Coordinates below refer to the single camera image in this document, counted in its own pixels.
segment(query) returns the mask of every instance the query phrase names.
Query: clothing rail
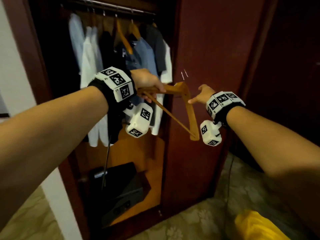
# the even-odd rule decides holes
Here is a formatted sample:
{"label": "clothing rail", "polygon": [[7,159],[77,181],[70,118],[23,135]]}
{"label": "clothing rail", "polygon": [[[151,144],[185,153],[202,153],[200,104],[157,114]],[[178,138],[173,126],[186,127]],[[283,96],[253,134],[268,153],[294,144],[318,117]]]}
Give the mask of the clothing rail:
{"label": "clothing rail", "polygon": [[153,12],[148,12],[140,9],[135,9],[135,8],[130,8],[130,7],[124,7],[112,3],[107,3],[107,2],[102,2],[102,1],[97,1],[97,0],[69,0],[69,1],[75,1],[75,2],[81,2],[81,3],[86,3],[86,4],[95,4],[99,5],[102,7],[107,7],[107,8],[115,8],[117,10],[123,10],[126,12],[136,12],[138,14],[147,14],[147,15],[156,15]]}

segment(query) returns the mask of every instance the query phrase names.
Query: closet rod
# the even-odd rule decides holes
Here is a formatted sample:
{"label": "closet rod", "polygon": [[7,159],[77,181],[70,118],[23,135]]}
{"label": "closet rod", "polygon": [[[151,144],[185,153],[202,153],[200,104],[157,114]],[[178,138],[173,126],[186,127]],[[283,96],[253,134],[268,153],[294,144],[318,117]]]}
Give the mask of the closet rod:
{"label": "closet rod", "polygon": [[73,1],[90,3],[90,4],[97,4],[97,5],[101,5],[101,6],[104,6],[104,7],[124,10],[124,11],[127,11],[127,12],[136,12],[136,13],[140,13],[140,14],[156,15],[153,12],[147,12],[147,11],[143,11],[143,10],[139,10],[139,9],[135,9],[135,8],[124,7],[124,6],[111,4],[111,3],[107,3],[107,2],[102,2],[102,1],[97,1],[97,0],[73,0]]}

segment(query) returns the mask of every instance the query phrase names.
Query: wristband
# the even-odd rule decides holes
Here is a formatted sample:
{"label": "wristband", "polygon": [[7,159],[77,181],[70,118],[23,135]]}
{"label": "wristband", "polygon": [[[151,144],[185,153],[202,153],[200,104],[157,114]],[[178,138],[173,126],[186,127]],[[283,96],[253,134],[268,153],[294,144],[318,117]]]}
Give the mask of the wristband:
{"label": "wristband", "polygon": [[114,144],[122,129],[122,119],[125,116],[123,110],[130,106],[129,99],[137,94],[131,73],[109,67],[97,73],[88,86],[98,88],[108,102],[108,133],[111,144]]}
{"label": "wristband", "polygon": [[236,106],[244,107],[245,105],[242,99],[233,92],[217,92],[207,101],[206,109],[214,124],[221,122],[223,126],[229,127],[227,123],[228,112]]}

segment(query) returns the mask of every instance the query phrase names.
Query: white tracking module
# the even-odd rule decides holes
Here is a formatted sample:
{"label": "white tracking module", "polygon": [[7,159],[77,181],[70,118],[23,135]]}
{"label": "white tracking module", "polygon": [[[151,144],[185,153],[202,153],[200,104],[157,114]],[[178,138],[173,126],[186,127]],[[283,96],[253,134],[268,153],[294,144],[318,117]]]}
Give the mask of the white tracking module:
{"label": "white tracking module", "polygon": [[222,142],[222,138],[219,132],[221,127],[221,122],[214,124],[210,120],[205,120],[200,125],[200,131],[202,135],[202,140],[205,144],[209,146],[217,146]]}
{"label": "white tracking module", "polygon": [[140,103],[138,106],[132,104],[131,108],[123,111],[126,115],[130,116],[130,120],[128,121],[130,125],[127,125],[125,130],[130,136],[139,138],[148,132],[153,110],[146,103]]}

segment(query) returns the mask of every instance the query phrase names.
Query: patterned carpet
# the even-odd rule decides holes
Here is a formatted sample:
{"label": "patterned carpet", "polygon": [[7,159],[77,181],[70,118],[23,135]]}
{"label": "patterned carpet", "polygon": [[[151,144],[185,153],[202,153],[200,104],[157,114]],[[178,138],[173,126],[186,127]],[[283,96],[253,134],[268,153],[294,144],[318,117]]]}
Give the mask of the patterned carpet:
{"label": "patterned carpet", "polygon": [[259,212],[272,221],[291,240],[316,239],[299,218],[277,195],[276,185],[239,158],[234,158],[230,181],[230,198],[223,229],[228,172],[232,160],[229,154],[218,182],[216,194],[175,215],[130,240],[212,240],[231,239],[234,219],[245,209]]}

